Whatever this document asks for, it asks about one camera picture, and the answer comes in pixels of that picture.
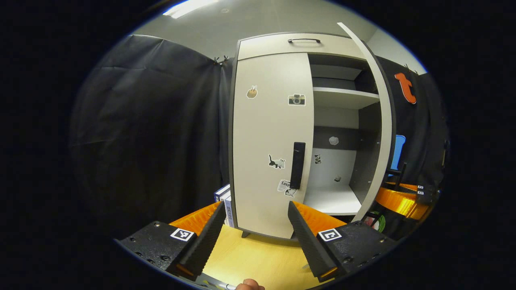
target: blue object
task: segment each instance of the blue object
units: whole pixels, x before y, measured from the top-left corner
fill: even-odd
[[[401,156],[401,150],[406,140],[405,136],[396,135],[396,145],[394,145],[394,157],[392,158],[391,169],[398,170],[399,157]]]

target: cabinet shelf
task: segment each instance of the cabinet shelf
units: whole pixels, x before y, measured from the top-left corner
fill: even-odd
[[[307,188],[303,203],[331,216],[356,215],[362,206],[347,184]]]
[[[316,107],[359,110],[380,101],[378,94],[348,89],[314,87]]]

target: cabinet door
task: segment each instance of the cabinet door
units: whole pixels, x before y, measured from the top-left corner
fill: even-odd
[[[312,155],[314,103],[308,55],[287,53],[241,60],[234,91],[230,142],[237,226],[291,238],[288,203],[303,202]],[[301,95],[304,105],[292,104],[302,103]],[[304,161],[297,160],[303,167],[301,182],[295,192],[285,193],[280,191],[280,183],[291,181],[295,142],[305,143]]]

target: black door handle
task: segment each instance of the black door handle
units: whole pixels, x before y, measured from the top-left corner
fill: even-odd
[[[294,142],[294,153],[292,156],[292,172],[290,188],[299,189],[301,187],[301,177],[303,176],[304,148],[306,143]]]
[[[294,40],[315,40],[317,43],[321,43],[320,40],[318,39],[315,39],[315,38],[292,38],[292,39],[289,39],[287,40],[289,43],[292,43]]]

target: cabinet drawer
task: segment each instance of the cabinet drawer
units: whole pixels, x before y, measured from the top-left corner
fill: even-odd
[[[318,39],[296,40],[300,38]],[[279,53],[313,53],[339,55],[354,59],[365,60],[363,53],[352,39],[315,33],[285,33],[259,36],[240,41],[238,60]]]

